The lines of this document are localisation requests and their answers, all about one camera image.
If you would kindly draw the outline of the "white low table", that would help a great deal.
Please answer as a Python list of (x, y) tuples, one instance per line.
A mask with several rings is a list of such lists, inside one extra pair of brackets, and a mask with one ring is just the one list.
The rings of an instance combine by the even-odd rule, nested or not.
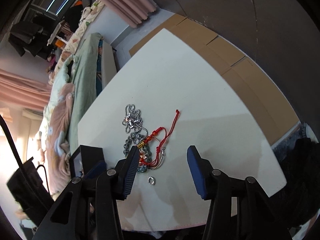
[(197, 194), (187, 149), (228, 176), (257, 179), (271, 196), (286, 185), (278, 161), (235, 91), (199, 54), (166, 29), (149, 40), (108, 83), (78, 124), (81, 145), (103, 149), (109, 167), (122, 159), (125, 107), (144, 127), (172, 130), (163, 164), (137, 174), (118, 202), (124, 230), (167, 231), (206, 222), (210, 203)]

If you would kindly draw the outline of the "silver bangle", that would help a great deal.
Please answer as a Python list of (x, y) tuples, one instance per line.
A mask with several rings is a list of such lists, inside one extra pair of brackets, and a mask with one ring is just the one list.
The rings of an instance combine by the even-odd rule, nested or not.
[(158, 168), (162, 165), (163, 160), (164, 160), (164, 157), (165, 157), (165, 147), (162, 147), (162, 148), (161, 148), (161, 151), (160, 151), (159, 156), (160, 156), (160, 159), (159, 159), (158, 164), (157, 164), (156, 166), (154, 166), (154, 167), (151, 167), (151, 168), (150, 168), (151, 170), (156, 170), (156, 169), (158, 169)]

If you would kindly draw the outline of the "pink fleece blanket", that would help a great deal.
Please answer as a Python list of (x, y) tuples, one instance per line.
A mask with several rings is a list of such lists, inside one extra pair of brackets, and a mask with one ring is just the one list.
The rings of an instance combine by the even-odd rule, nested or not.
[(71, 179), (70, 147), (66, 134), (71, 121), (74, 89), (73, 83), (67, 83), (62, 87), (49, 123), (46, 155), (51, 194), (61, 192)]

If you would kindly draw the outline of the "brown cardboard floor sheet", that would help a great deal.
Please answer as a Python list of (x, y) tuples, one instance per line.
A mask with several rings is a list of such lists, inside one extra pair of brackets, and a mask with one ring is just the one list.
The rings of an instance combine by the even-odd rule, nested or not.
[(184, 16), (171, 16), (135, 44), (129, 54), (135, 55), (162, 29), (185, 42), (227, 81), (252, 113), (270, 145), (299, 122), (283, 93), (252, 59), (214, 31)]

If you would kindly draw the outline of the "floral window seat cushion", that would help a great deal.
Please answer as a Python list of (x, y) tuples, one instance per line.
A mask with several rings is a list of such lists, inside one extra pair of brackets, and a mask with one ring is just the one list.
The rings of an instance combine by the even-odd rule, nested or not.
[(57, 58), (57, 63), (51, 74), (49, 74), (50, 85), (53, 85), (54, 79), (57, 73), (60, 71), (63, 63), (71, 55), (75, 54), (77, 48), (80, 44), (82, 37), (84, 36), (88, 26), (95, 20), (103, 9), (104, 4), (100, 0), (95, 0), (95, 2), (90, 7), (85, 7), (81, 11), (81, 17), (78, 21), (75, 22), (75, 31), (72, 31), (67, 43), (63, 46), (63, 49), (60, 53), (60, 56)]

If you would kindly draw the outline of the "pink curtain far left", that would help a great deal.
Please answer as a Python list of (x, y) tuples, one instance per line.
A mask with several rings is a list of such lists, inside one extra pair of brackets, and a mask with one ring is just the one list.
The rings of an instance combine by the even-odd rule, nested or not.
[(1, 101), (23, 108), (43, 111), (48, 105), (52, 87), (1, 69)]

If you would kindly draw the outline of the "green bed sheet mattress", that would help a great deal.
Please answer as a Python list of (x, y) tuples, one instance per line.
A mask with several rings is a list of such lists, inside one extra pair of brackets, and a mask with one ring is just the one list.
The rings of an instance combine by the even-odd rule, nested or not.
[(79, 146), (78, 123), (97, 98), (96, 77), (98, 46), (102, 36), (90, 34), (73, 55), (72, 83), (75, 85), (71, 122), (68, 130), (68, 142), (73, 153)]

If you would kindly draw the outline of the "black jewelry box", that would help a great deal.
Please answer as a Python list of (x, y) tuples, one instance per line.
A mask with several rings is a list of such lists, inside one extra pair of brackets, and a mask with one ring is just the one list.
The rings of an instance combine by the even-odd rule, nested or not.
[(95, 179), (107, 170), (103, 149), (80, 145), (69, 159), (71, 178)]

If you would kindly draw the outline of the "dark brown wardrobe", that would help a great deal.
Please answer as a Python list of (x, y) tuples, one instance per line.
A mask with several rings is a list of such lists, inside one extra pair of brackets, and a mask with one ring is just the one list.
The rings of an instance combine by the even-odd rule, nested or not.
[(154, 0), (232, 42), (319, 132), (319, 30), (296, 0)]

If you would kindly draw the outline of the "hanging dark clothes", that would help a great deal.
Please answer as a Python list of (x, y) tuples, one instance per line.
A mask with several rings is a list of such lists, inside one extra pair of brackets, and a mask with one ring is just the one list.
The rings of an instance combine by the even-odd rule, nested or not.
[(53, 45), (48, 45), (48, 40), (54, 30), (54, 23), (47, 16), (36, 14), (31, 21), (20, 21), (13, 25), (8, 42), (20, 57), (29, 52), (33, 57), (46, 60), (53, 50)]

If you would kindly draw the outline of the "light green floral quilt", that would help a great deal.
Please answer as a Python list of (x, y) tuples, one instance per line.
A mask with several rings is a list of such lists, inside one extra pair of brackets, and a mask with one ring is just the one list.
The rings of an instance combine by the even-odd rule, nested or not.
[(68, 64), (64, 63), (54, 79), (49, 103), (44, 107), (43, 119), (38, 131), (38, 152), (41, 155), (42, 159), (44, 159), (44, 155), (47, 150), (46, 142), (48, 138), (49, 123), (53, 109), (58, 104), (62, 87), (67, 83), (71, 83), (69, 80), (70, 76), (68, 75)]

